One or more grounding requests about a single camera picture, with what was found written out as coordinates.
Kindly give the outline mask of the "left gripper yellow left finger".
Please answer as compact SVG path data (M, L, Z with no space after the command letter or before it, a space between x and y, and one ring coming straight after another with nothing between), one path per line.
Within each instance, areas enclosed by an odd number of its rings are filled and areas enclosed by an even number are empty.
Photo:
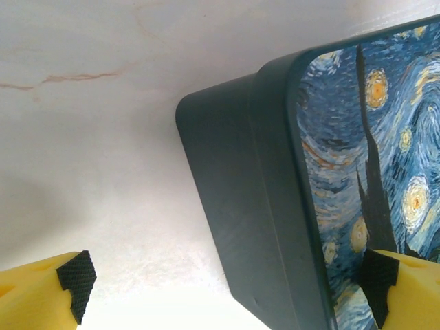
M2 270L1 328L76 329L96 279L87 250Z

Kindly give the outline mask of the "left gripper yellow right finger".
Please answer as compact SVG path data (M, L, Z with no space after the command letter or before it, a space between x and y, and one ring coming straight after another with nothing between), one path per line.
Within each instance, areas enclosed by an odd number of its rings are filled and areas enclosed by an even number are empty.
M439 264L367 249L357 278L378 329L439 328Z

